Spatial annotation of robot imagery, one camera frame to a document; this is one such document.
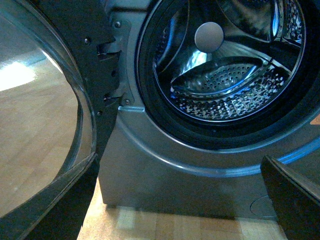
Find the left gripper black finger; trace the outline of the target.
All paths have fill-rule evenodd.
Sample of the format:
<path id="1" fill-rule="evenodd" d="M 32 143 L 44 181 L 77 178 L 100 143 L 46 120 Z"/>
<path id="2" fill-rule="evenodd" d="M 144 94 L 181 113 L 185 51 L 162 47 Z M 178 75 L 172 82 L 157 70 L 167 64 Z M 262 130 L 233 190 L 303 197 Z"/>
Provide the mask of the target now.
<path id="1" fill-rule="evenodd" d="M 320 186 L 266 155 L 261 174 L 278 222 L 289 240 L 320 238 Z"/>

